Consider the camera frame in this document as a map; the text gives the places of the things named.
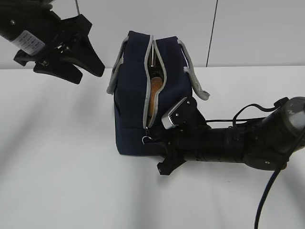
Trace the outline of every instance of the zipper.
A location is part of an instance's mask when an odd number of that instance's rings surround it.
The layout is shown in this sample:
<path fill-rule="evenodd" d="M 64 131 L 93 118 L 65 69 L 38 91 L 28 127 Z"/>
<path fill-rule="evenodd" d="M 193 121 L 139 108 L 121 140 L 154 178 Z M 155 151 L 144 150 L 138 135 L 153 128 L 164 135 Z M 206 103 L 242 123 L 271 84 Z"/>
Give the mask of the zipper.
<path fill-rule="evenodd" d="M 158 114 L 158 102 L 159 102 L 159 94 L 164 89 L 166 85 L 167 80 L 167 74 L 166 69 L 163 63 L 163 60 L 161 58 L 158 46 L 156 41 L 152 42 L 152 46 L 149 48 L 149 57 L 147 59 L 147 62 L 145 61 L 145 65 L 147 67 L 147 83 L 149 84 L 149 100 L 148 100 L 148 106 L 146 106 L 148 109 L 144 111 L 144 116 L 146 117 L 146 125 L 144 128 L 146 129 L 146 132 L 149 133 L 149 128 L 152 127 L 153 123 L 155 122 L 155 119 Z M 162 80 L 162 86 L 158 91 L 155 93 L 154 97 L 151 97 L 152 93 L 152 85 L 151 80 L 155 77 L 160 77 Z"/>

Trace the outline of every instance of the zipper pull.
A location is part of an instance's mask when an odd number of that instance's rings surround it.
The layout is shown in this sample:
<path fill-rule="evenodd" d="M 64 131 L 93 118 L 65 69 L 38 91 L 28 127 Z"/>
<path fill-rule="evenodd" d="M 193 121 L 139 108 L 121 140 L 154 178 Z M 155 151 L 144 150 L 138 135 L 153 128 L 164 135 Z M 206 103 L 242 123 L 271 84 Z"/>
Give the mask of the zipper pull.
<path fill-rule="evenodd" d="M 148 127 L 146 127 L 145 129 L 145 136 L 142 138 L 142 143 L 143 145 L 148 143 L 148 142 L 152 142 L 153 139 L 150 137 L 150 132 L 149 132 L 149 129 Z"/>
<path fill-rule="evenodd" d="M 146 137 L 149 137 L 151 135 L 148 127 L 146 127 L 145 134 L 146 134 Z"/>

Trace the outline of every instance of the white tabletop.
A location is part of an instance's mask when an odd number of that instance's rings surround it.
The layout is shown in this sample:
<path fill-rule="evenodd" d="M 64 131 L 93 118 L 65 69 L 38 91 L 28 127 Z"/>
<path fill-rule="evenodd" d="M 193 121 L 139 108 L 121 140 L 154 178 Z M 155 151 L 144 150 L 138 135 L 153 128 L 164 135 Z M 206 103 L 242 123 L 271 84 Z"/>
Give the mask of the white tabletop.
<path fill-rule="evenodd" d="M 110 70 L 73 85 L 32 70 L 0 70 L 1 229 L 250 229 L 271 172 L 188 162 L 169 177 L 155 157 L 115 145 Z M 305 96 L 305 67 L 198 68 L 207 119 L 250 103 Z M 241 117 L 261 117 L 249 108 Z M 229 124 L 213 125 L 214 127 Z M 305 227 L 305 151 L 276 181 L 260 228 Z"/>

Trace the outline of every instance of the navy blue bag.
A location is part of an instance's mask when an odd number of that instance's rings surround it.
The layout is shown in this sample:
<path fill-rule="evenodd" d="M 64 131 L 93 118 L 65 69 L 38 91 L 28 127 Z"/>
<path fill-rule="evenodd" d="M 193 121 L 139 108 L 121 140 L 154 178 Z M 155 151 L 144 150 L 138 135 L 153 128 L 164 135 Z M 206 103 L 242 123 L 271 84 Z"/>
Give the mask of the navy blue bag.
<path fill-rule="evenodd" d="M 163 85 L 154 97 L 153 113 L 148 118 L 151 81 L 148 61 L 155 52 L 163 74 Z M 185 45 L 177 38 L 153 40 L 153 36 L 129 32 L 123 41 L 112 70 L 107 93 L 114 94 L 115 132 L 122 155 L 158 155 L 143 144 L 151 128 L 164 128 L 161 117 L 193 90 L 203 100 L 209 94 L 201 89 Z"/>

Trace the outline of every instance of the gray zipper trim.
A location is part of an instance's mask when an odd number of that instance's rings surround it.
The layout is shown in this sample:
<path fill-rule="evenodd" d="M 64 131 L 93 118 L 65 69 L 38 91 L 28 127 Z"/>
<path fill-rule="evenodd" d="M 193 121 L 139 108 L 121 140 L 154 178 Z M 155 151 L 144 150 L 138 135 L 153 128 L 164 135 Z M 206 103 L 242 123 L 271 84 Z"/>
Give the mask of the gray zipper trim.
<path fill-rule="evenodd" d="M 147 127 L 149 100 L 150 100 L 150 96 L 151 96 L 151 79 L 149 76 L 147 63 L 148 63 L 148 57 L 149 57 L 149 53 L 151 51 L 152 44 L 153 44 L 153 36 L 151 35 L 150 39 L 149 39 L 148 47 L 146 50 L 145 58 L 144 58 L 144 68 L 145 68 L 146 77 L 147 77 L 146 97 L 145 97 L 144 112 L 143 112 L 143 128 L 144 129 L 146 129 L 146 127 Z"/>
<path fill-rule="evenodd" d="M 153 41 L 153 47 L 154 47 L 154 51 L 156 52 L 157 54 L 157 57 L 159 59 L 159 62 L 160 62 L 160 65 L 162 67 L 162 71 L 163 71 L 163 76 L 164 76 L 164 82 L 163 82 L 163 85 L 162 85 L 162 88 L 160 88 L 159 91 L 157 91 L 155 97 L 154 97 L 154 108 L 153 108 L 153 114 L 152 114 L 152 118 L 148 124 L 148 128 L 151 128 L 156 117 L 157 117 L 157 113 L 158 113 L 158 103 L 159 103 L 159 94 L 160 92 L 164 89 L 165 85 L 166 85 L 166 81 L 167 81 L 167 74 L 166 74 L 166 69 L 165 69 L 165 66 L 164 66 L 164 62 L 162 60 L 162 57 L 161 57 L 161 54 L 159 52 L 159 49 L 158 49 L 158 46 L 157 46 L 157 42 L 156 41 Z"/>

